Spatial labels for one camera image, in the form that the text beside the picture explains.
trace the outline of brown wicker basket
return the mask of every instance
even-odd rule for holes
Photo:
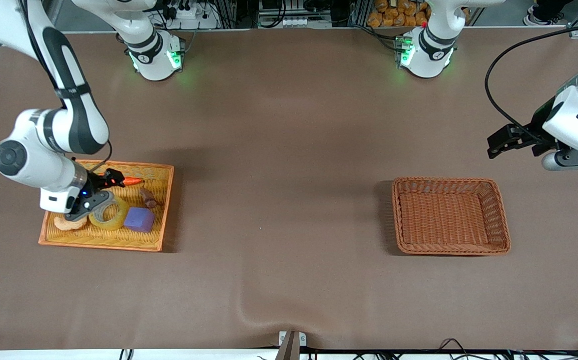
[[[99,160],[77,160],[87,170],[98,164]],[[70,246],[75,248],[99,248],[134,251],[162,251],[165,225],[167,224],[167,213],[169,199],[171,197],[171,187],[173,185],[173,166],[163,164],[151,164],[149,162],[123,162],[107,161],[95,172],[102,174],[107,167],[122,171],[124,176],[141,178],[142,183],[128,187],[110,187],[109,191],[122,198],[132,207],[144,207],[142,196],[139,194],[141,187],[152,191],[156,200],[161,205],[152,209],[156,215],[153,228],[150,232],[136,232],[121,227],[118,230],[103,230],[93,226],[90,222],[79,230],[62,231],[53,225],[53,218],[62,216],[55,212],[45,212],[42,221],[42,230],[38,244],[54,246]]]
[[[417,255],[504,255],[511,249],[490,178],[399,177],[393,182],[398,248]]]

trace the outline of table surface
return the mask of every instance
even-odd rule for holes
[[[287,329],[326,348],[578,349],[578,171],[486,152],[505,120],[485,71],[538,32],[467,29],[435,79],[359,30],[199,33],[161,82],[113,35],[69,36],[113,160],[175,166],[165,252],[40,246],[38,189],[0,175],[0,349],[262,347]],[[492,92],[528,123],[577,72],[578,41],[544,39]],[[0,139],[58,105],[38,64],[0,51]],[[496,180],[510,253],[399,252],[398,176]]]

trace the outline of black pants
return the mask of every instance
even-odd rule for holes
[[[533,10],[533,16],[538,20],[549,21],[562,11],[566,4],[573,0],[538,0],[538,6]]]

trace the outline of shoe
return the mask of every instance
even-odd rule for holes
[[[563,13],[559,13],[556,16],[554,16],[553,18],[544,21],[544,20],[540,20],[537,17],[533,16],[533,12],[528,14],[527,16],[525,16],[522,19],[522,22],[524,23],[524,25],[527,25],[528,27],[544,27],[546,25],[557,25],[559,23],[560,20],[562,20],[563,18],[565,18],[565,15]]]

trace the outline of empty basket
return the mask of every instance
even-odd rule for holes
[[[511,248],[490,178],[399,177],[393,182],[398,248],[417,255],[504,255]]]

